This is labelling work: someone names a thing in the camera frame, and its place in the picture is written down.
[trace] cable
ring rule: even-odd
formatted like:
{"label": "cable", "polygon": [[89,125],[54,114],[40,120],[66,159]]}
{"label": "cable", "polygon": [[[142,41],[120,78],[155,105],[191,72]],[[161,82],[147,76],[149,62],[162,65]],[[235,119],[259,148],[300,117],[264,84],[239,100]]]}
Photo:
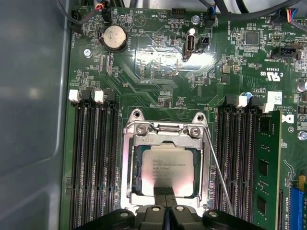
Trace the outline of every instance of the cable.
{"label": "cable", "polygon": [[292,5],[300,2],[301,0],[287,0],[283,3],[280,3],[276,6],[270,7],[268,9],[258,11],[258,12],[253,12],[253,13],[243,13],[243,14],[238,14],[238,13],[231,13],[228,11],[224,0],[215,0],[216,6],[220,9],[221,13],[226,16],[227,19],[229,20],[237,20],[237,21],[244,21],[244,20],[249,20],[253,18],[259,18],[261,16],[266,16],[271,13],[274,13],[278,11],[281,8],[289,8]]}
{"label": "cable", "polygon": [[198,1],[200,1],[207,8],[212,7],[212,5],[209,2],[207,2],[206,0],[198,0]]}
{"label": "cable", "polygon": [[118,6],[119,7],[125,7],[125,3],[123,0],[118,0]]}
{"label": "cable", "polygon": [[216,165],[216,168],[217,168],[217,172],[219,174],[220,181],[221,181],[221,184],[222,184],[222,187],[223,187],[223,190],[224,190],[224,194],[225,194],[225,197],[226,197],[226,202],[227,202],[227,205],[228,205],[229,214],[233,216],[234,215],[234,211],[233,211],[230,199],[229,199],[229,195],[228,195],[228,192],[227,192],[226,184],[225,184],[225,181],[223,179],[223,175],[222,175],[222,172],[221,172],[221,169],[220,169],[220,166],[219,166],[219,162],[218,162],[217,157],[216,157],[215,152],[214,152],[214,148],[213,148],[213,145],[212,145],[212,142],[211,142],[211,139],[210,139],[209,130],[207,130],[206,128],[205,128],[205,133],[206,133],[206,136],[207,136],[207,139],[208,139],[208,142],[209,142],[209,145],[210,145],[213,157],[214,157],[214,161],[215,161],[215,165]]}
{"label": "cable", "polygon": [[138,0],[130,0],[129,8],[136,8],[138,5]]}
{"label": "cable", "polygon": [[236,0],[236,5],[238,6],[241,13],[249,13],[246,5],[244,4],[243,0]]}
{"label": "cable", "polygon": [[60,11],[62,12],[62,14],[72,23],[76,24],[76,25],[82,25],[84,23],[86,23],[87,21],[89,21],[96,13],[96,7],[88,13],[88,15],[86,15],[82,20],[76,20],[73,17],[71,17],[64,9],[64,7],[62,6],[61,2],[59,0],[55,0],[57,3],[58,8],[60,9]]}

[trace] wire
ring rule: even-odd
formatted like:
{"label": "wire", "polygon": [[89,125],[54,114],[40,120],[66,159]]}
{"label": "wire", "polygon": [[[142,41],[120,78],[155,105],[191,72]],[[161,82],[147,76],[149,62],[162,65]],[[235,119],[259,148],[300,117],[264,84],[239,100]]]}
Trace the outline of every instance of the wire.
{"label": "wire", "polygon": [[211,6],[210,8],[212,9],[212,14],[215,15],[216,14],[215,6]]}
{"label": "wire", "polygon": [[294,15],[296,14],[297,9],[292,10],[291,21],[294,19]]}
{"label": "wire", "polygon": [[213,145],[212,145],[212,142],[211,142],[211,139],[210,139],[209,130],[206,129],[206,128],[205,128],[205,133],[206,133],[206,136],[207,136],[207,139],[208,139],[208,142],[209,142],[209,145],[210,145],[213,157],[214,157],[215,166],[216,166],[216,169],[217,169],[217,172],[219,174],[220,181],[221,181],[221,184],[222,184],[222,187],[223,187],[223,190],[224,190],[224,194],[225,194],[225,197],[226,197],[226,202],[227,202],[227,205],[228,205],[229,213],[230,213],[230,215],[233,216],[234,215],[234,211],[233,211],[230,199],[229,199],[229,195],[228,195],[228,192],[227,192],[226,184],[225,184],[225,181],[223,179],[223,175],[222,175],[222,172],[221,172],[221,169],[220,169],[220,166],[219,166],[219,162],[218,162],[216,154],[214,152],[214,148],[213,148]]}
{"label": "wire", "polygon": [[123,0],[118,0],[118,6],[119,7],[125,7],[125,3]]}
{"label": "wire", "polygon": [[62,6],[61,2],[59,0],[55,0],[56,3],[57,3],[57,6],[59,8],[59,10],[61,11],[61,13],[69,20],[71,21],[72,23],[76,24],[76,25],[82,25],[86,22],[88,22],[96,13],[96,7],[88,13],[88,15],[86,15],[83,19],[81,19],[80,21],[79,20],[76,20],[74,19],[73,17],[71,17],[64,9],[64,7]]}
{"label": "wire", "polygon": [[243,0],[236,0],[236,5],[238,6],[241,13],[249,13],[246,5],[244,4]]}
{"label": "wire", "polygon": [[198,0],[198,1],[200,1],[207,8],[212,7],[212,5],[209,2],[207,2],[206,0]]}
{"label": "wire", "polygon": [[258,11],[258,12],[253,12],[253,13],[243,13],[243,14],[238,14],[238,13],[231,13],[228,11],[224,0],[215,0],[216,6],[220,9],[221,13],[226,16],[227,19],[229,20],[237,20],[237,21],[243,21],[243,20],[249,20],[253,18],[259,18],[261,16],[266,16],[271,13],[274,13],[278,11],[281,8],[289,8],[292,5],[300,2],[301,0],[287,0],[283,3],[280,3],[276,6],[270,7],[268,9]]}

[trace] screw hole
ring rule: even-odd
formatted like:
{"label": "screw hole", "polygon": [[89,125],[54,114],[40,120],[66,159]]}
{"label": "screw hole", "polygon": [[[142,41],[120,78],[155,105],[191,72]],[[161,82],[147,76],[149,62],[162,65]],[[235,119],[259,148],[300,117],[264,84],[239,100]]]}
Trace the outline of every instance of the screw hole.
{"label": "screw hole", "polygon": [[140,113],[139,112],[134,112],[133,115],[134,115],[135,118],[138,118],[140,116]]}
{"label": "screw hole", "polygon": [[198,121],[203,121],[203,115],[198,115],[197,120]]}

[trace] black cable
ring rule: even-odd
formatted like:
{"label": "black cable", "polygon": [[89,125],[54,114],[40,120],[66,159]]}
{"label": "black cable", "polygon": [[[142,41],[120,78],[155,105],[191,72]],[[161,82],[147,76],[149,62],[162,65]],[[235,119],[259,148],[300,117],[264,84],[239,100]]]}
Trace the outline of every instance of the black cable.
{"label": "black cable", "polygon": [[130,0],[129,8],[136,8],[138,5],[138,0]]}
{"label": "black cable", "polygon": [[229,20],[237,20],[237,21],[244,21],[244,20],[249,20],[249,19],[253,19],[253,18],[259,18],[261,16],[267,16],[271,13],[275,13],[277,12],[279,9],[281,8],[289,8],[292,5],[300,2],[301,0],[287,0],[283,3],[280,3],[276,6],[270,7],[268,9],[262,10],[262,11],[258,11],[258,12],[253,12],[253,13],[243,13],[243,14],[238,14],[238,13],[231,13],[231,12],[225,12],[225,8],[223,8],[224,6],[226,7],[224,0],[215,0],[216,6],[220,9],[221,13],[225,15],[225,17]]}
{"label": "black cable", "polygon": [[118,0],[118,6],[119,7],[125,7],[125,3],[123,0]]}
{"label": "black cable", "polygon": [[238,6],[241,13],[249,13],[247,7],[244,4],[244,0],[236,0],[236,5]]}
{"label": "black cable", "polygon": [[64,9],[64,7],[62,6],[61,2],[59,0],[56,0],[57,6],[60,9],[60,11],[62,12],[62,14],[72,23],[76,24],[76,25],[82,25],[86,22],[88,22],[96,13],[96,10],[93,9],[91,12],[88,13],[88,15],[86,15],[82,20],[76,20],[73,17],[71,17]]}
{"label": "black cable", "polygon": [[212,5],[209,3],[209,2],[207,2],[206,0],[198,0],[198,1],[200,1],[203,5],[205,5],[205,7],[207,7],[207,8],[210,8]]}

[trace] black connector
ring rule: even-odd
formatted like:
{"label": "black connector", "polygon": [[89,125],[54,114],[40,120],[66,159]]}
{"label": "black connector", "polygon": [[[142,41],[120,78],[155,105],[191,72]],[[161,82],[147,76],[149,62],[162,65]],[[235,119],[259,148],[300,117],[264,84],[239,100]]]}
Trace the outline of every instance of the black connector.
{"label": "black connector", "polygon": [[200,37],[197,41],[196,49],[197,52],[203,52],[203,50],[210,45],[209,37]]}
{"label": "black connector", "polygon": [[287,23],[287,12],[286,9],[280,9],[271,17],[271,23],[273,24],[284,24]]}
{"label": "black connector", "polygon": [[215,13],[214,13],[214,10],[211,7],[207,10],[207,13],[204,16],[203,20],[204,20],[205,28],[211,29],[211,27],[213,26],[213,24],[215,22]]}
{"label": "black connector", "polygon": [[[72,11],[71,16],[78,21],[82,19],[82,16],[78,11]],[[82,25],[71,23],[71,29],[75,33],[82,34]]]}
{"label": "black connector", "polygon": [[271,51],[271,58],[295,58],[300,60],[302,53],[301,45],[286,45],[285,47],[277,47]]}
{"label": "black connector", "polygon": [[101,9],[101,16],[104,19],[105,23],[112,23],[111,7],[108,1],[105,1],[104,3],[105,3],[105,6],[104,8]]}
{"label": "black connector", "polygon": [[185,19],[186,9],[184,8],[172,8],[171,19]]}

